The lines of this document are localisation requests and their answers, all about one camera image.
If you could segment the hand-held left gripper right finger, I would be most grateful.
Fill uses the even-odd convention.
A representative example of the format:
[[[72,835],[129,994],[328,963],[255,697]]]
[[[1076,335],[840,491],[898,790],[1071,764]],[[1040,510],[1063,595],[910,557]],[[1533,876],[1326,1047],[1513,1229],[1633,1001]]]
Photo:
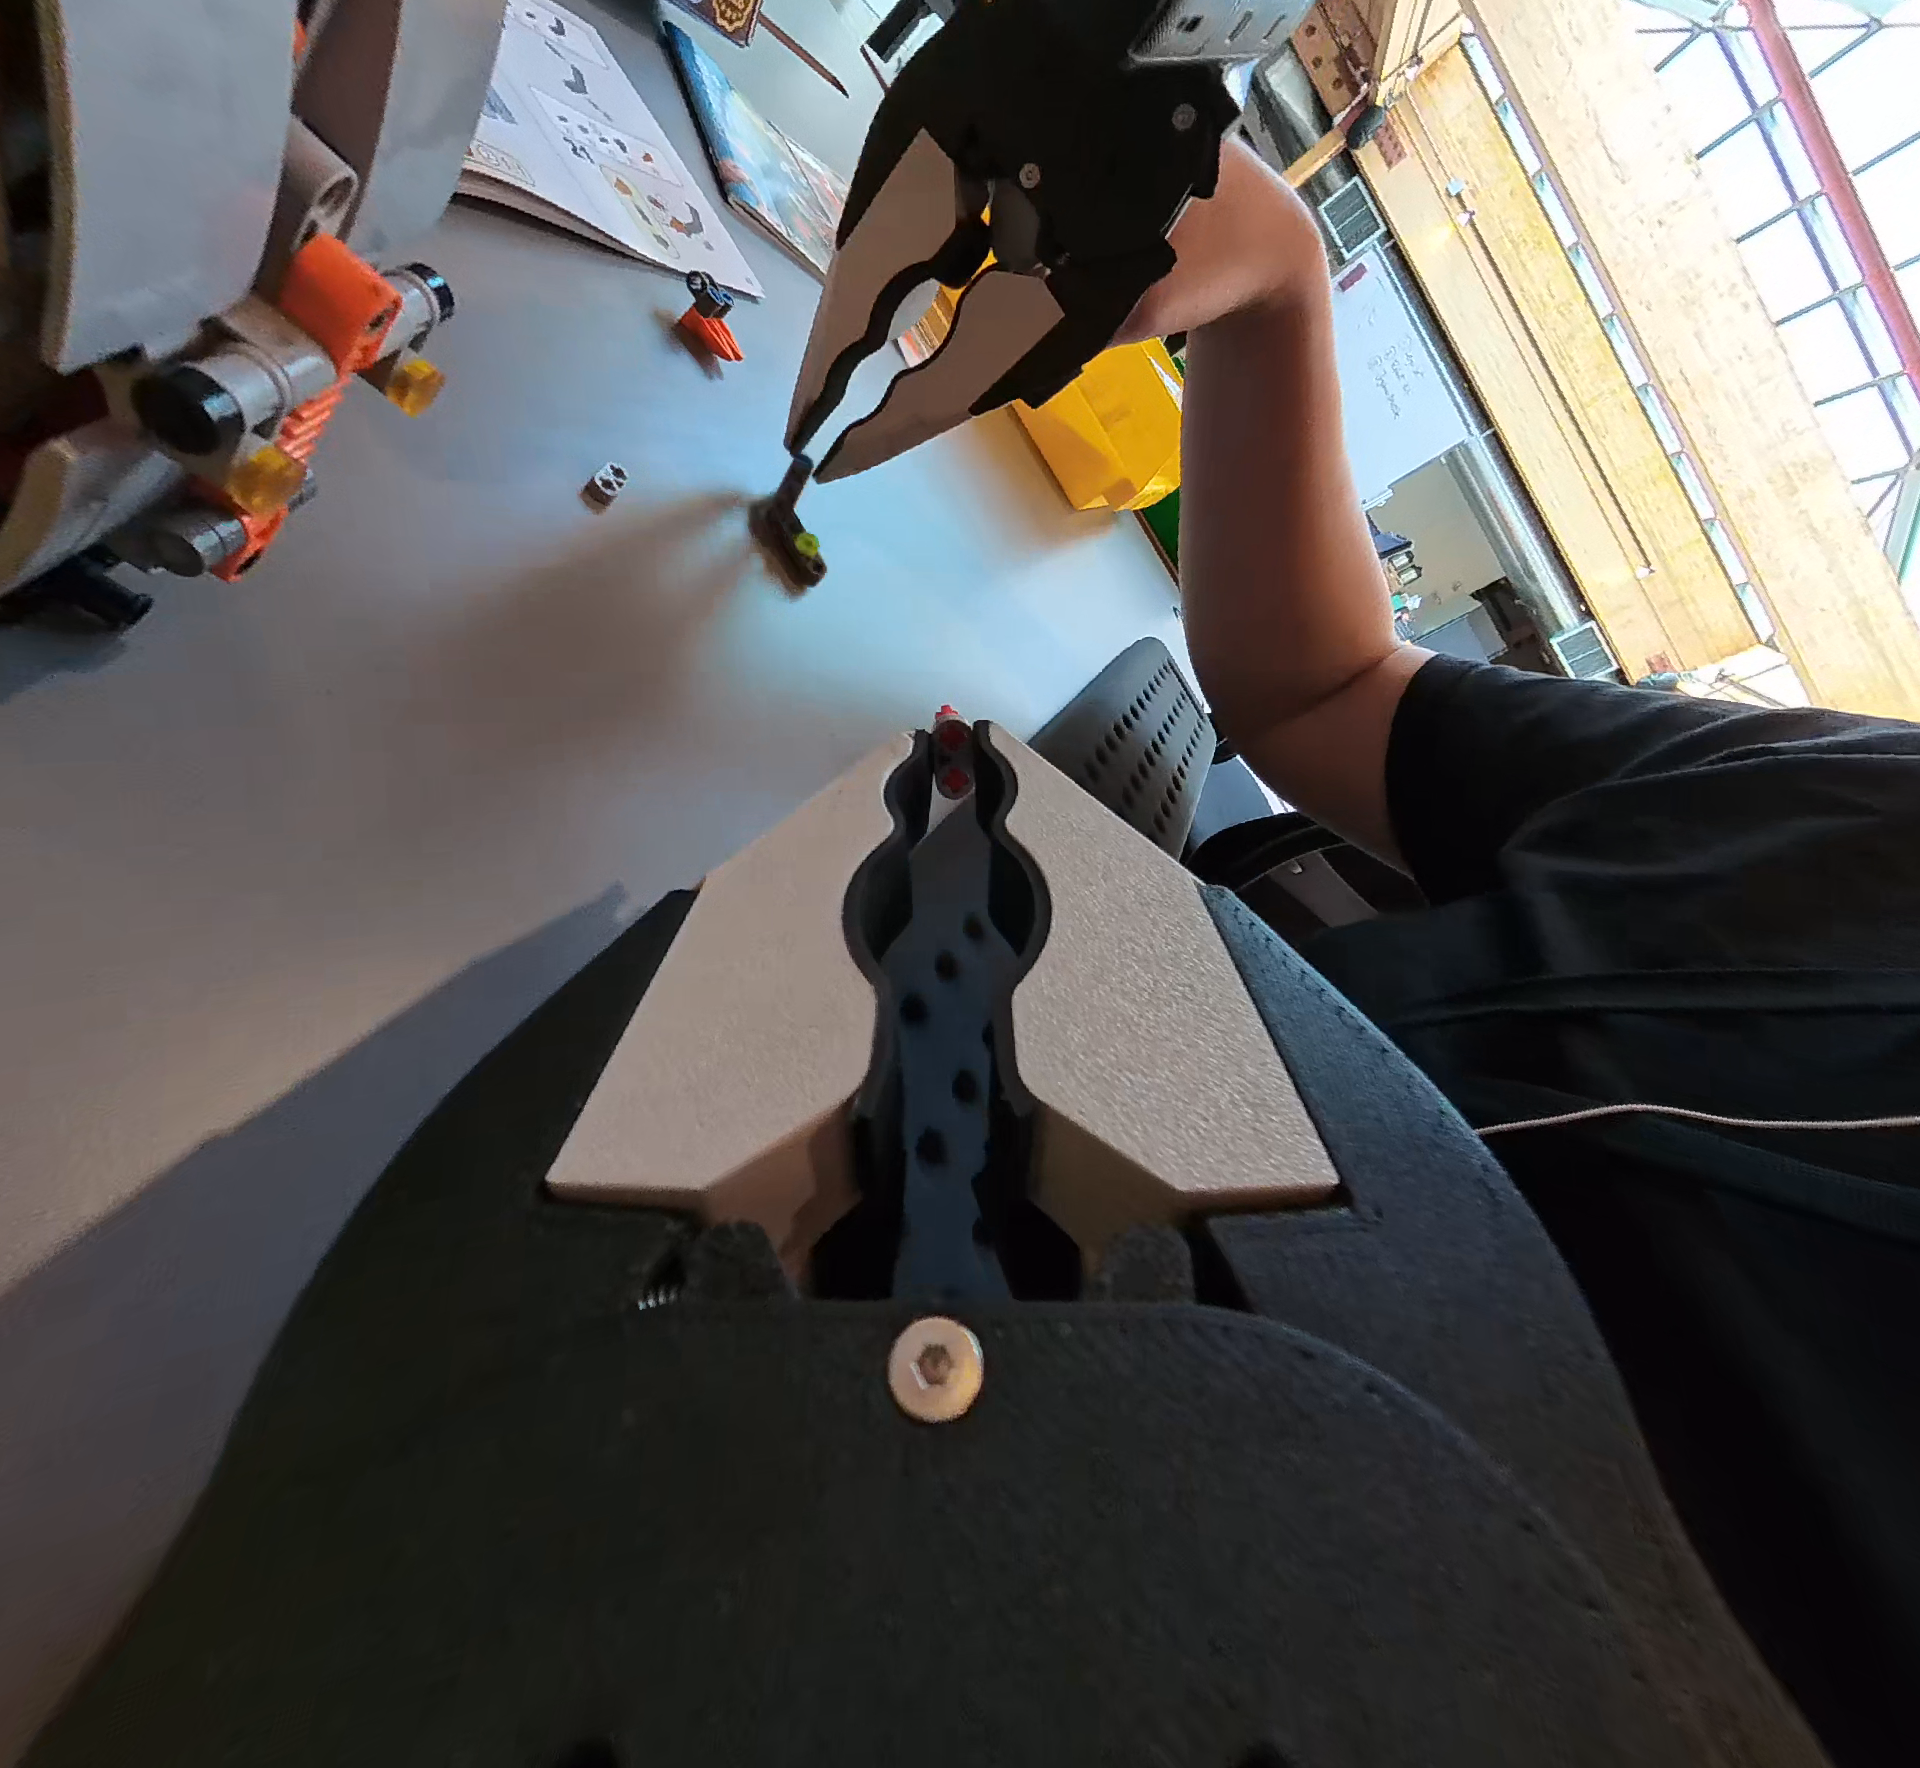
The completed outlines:
[[[1026,1194],[1083,1279],[1134,1229],[1332,1207],[1332,1156],[1195,876],[998,724],[981,741],[1044,890],[1011,993]]]

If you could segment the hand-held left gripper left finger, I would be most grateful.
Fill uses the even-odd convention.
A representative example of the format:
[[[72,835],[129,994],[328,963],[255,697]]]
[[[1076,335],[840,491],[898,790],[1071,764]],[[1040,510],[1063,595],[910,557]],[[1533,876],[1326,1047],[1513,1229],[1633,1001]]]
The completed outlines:
[[[911,752],[884,739],[703,879],[546,1174],[554,1199],[748,1223],[793,1287],[820,1287],[878,1028],[844,906]]]

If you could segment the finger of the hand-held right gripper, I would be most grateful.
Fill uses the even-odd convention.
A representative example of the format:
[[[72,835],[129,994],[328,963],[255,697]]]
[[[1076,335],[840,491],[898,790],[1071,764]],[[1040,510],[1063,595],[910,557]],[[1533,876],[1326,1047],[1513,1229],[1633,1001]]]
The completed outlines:
[[[815,480],[870,473],[973,420],[979,404],[1063,325],[1044,278],[988,270],[964,293],[947,339],[891,379],[878,408],[827,449]]]
[[[840,408],[855,371],[893,340],[898,312],[934,279],[961,233],[957,166],[921,132],[835,250],[790,396],[783,436],[790,457],[818,453],[820,430]],[[954,342],[896,378],[881,405],[848,424],[827,454],[898,457],[957,429],[983,389],[961,358]]]

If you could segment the person's right forearm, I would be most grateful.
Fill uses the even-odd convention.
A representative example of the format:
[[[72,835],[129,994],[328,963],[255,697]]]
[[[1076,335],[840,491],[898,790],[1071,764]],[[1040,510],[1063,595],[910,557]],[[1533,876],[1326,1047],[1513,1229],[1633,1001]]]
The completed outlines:
[[[1196,685],[1249,771],[1404,871],[1386,759],[1428,653],[1395,630],[1341,432],[1309,210],[1241,141],[1170,233],[1117,342],[1185,335],[1179,581]]]

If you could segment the grey desk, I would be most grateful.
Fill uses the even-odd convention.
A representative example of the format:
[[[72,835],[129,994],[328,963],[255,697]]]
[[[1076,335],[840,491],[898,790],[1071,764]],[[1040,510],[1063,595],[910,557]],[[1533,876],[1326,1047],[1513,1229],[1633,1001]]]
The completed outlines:
[[[815,273],[728,213],[653,0],[603,32],[764,295],[488,205],[419,417],[365,387],[246,581],[122,640],[4,630],[4,1764],[138,1598],[289,1303],[478,1060],[661,894],[939,705],[1043,726],[1179,606],[1127,518],[979,421],[748,533]],[[612,508],[580,490],[601,465]]]

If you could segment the blue cover booklet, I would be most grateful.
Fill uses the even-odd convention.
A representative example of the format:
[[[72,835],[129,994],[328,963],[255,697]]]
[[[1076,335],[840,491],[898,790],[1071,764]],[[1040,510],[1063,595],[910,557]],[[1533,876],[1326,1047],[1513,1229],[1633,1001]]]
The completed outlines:
[[[848,184],[766,120],[679,26],[659,43],[726,204],[815,276],[829,273]]]

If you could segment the yellow plastic bin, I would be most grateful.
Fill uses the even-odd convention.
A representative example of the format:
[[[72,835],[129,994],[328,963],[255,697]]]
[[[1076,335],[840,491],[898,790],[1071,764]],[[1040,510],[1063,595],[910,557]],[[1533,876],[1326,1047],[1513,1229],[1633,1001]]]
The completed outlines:
[[[1079,512],[1154,508],[1181,486],[1182,369],[1165,340],[1119,345],[1039,408],[1007,405]]]

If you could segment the green plastic bin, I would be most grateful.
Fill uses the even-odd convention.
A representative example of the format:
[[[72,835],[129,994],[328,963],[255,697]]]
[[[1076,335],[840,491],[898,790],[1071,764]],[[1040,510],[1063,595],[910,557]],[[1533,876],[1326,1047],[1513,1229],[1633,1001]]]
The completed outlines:
[[[1156,502],[1137,508],[1135,520],[1148,541],[1154,545],[1154,551],[1162,558],[1168,578],[1177,585],[1181,578],[1179,570],[1179,526],[1181,526],[1181,445],[1182,445],[1182,396],[1185,396],[1185,355],[1173,351],[1165,340],[1143,340],[1139,345],[1141,355],[1151,361],[1154,375],[1162,383],[1162,389],[1170,404],[1173,424],[1170,424],[1170,449],[1165,457],[1165,463],[1156,474],[1156,482],[1165,488],[1165,496]]]

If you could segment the open instruction booklet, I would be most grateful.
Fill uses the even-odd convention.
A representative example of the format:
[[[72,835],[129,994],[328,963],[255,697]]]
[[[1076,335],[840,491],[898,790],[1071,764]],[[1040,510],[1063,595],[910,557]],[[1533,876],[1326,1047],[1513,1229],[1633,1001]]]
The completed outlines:
[[[671,276],[764,293],[601,32],[554,0],[507,0],[454,190]]]

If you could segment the black perforated office chair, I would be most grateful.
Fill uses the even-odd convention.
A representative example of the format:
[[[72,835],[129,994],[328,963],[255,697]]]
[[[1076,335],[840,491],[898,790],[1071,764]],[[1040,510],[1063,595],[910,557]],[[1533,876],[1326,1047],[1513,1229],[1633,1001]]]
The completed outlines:
[[[1400,871],[1281,807],[1156,638],[1117,654],[1030,746],[1285,939],[1428,906]]]

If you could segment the whiteboard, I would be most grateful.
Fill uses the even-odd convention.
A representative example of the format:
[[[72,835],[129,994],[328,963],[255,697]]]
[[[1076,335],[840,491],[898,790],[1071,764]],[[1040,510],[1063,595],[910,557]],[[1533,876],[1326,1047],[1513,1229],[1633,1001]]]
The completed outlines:
[[[1359,508],[1481,435],[1481,416],[1384,245],[1332,273],[1341,429]]]

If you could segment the person's black shirt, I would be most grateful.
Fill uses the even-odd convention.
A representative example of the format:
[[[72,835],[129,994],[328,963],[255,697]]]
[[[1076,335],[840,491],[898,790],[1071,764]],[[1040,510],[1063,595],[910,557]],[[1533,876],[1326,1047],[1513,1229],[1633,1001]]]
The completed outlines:
[[[1916,1115],[1916,726],[1437,659],[1386,789],[1428,906],[1305,953],[1469,1125]],[[1494,1147],[1767,1668],[1836,1764],[1916,1764],[1916,1136]]]

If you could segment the red pipe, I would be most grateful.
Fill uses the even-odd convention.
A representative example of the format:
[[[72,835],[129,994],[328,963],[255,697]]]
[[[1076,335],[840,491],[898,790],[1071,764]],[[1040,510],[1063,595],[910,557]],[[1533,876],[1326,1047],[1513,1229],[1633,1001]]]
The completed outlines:
[[[1853,172],[1836,147],[1807,70],[1794,49],[1774,0],[1739,3],[1774,78],[1778,101],[1807,154],[1820,192],[1835,213],[1838,235],[1859,268],[1863,288],[1888,330],[1901,371],[1908,383],[1917,387],[1917,330],[1908,310],[1908,295],[1863,208]]]

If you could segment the grey orange brick robot model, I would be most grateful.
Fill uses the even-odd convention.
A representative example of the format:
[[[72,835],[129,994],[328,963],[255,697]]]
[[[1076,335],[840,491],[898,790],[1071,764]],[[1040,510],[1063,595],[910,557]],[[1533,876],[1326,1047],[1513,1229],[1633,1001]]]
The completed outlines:
[[[342,401],[419,416],[507,0],[2,0],[4,622],[242,581]]]

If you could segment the white wired earphone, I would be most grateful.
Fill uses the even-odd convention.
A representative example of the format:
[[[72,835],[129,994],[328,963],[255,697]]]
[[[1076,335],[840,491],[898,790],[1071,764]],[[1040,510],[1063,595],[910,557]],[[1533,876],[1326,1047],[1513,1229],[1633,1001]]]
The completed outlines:
[[[1676,1109],[1658,1104],[1607,1104],[1592,1109],[1569,1109],[1549,1115],[1533,1115],[1488,1122],[1476,1128],[1484,1141],[1504,1135],[1522,1135],[1533,1130],[1618,1127],[1631,1122],[1665,1122],[1708,1128],[1727,1135],[1917,1135],[1917,1115],[1870,1115],[1840,1118],[1770,1118],[1721,1115],[1699,1109]]]

